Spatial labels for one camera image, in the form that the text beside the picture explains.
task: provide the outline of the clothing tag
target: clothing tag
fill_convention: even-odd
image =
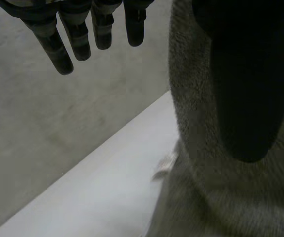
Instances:
[[[161,159],[155,169],[155,173],[152,179],[158,180],[163,178],[165,175],[167,175],[172,170],[177,160],[177,157],[178,157],[177,153],[173,151],[167,154],[163,159]]]

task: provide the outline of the concrete floor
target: concrete floor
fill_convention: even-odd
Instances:
[[[58,74],[33,33],[0,8],[0,225],[167,91],[167,0],[148,9],[145,40],[131,48],[123,7],[113,45]],[[87,19],[92,32],[91,17]]]
[[[0,237],[140,237],[178,139],[169,92],[0,227]]]

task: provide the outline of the gray floor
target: gray floor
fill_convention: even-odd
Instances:
[[[113,45],[59,75],[34,35],[0,9],[0,225],[167,91],[171,1],[148,9],[145,40],[131,48],[124,10]],[[91,17],[87,19],[89,31]]]

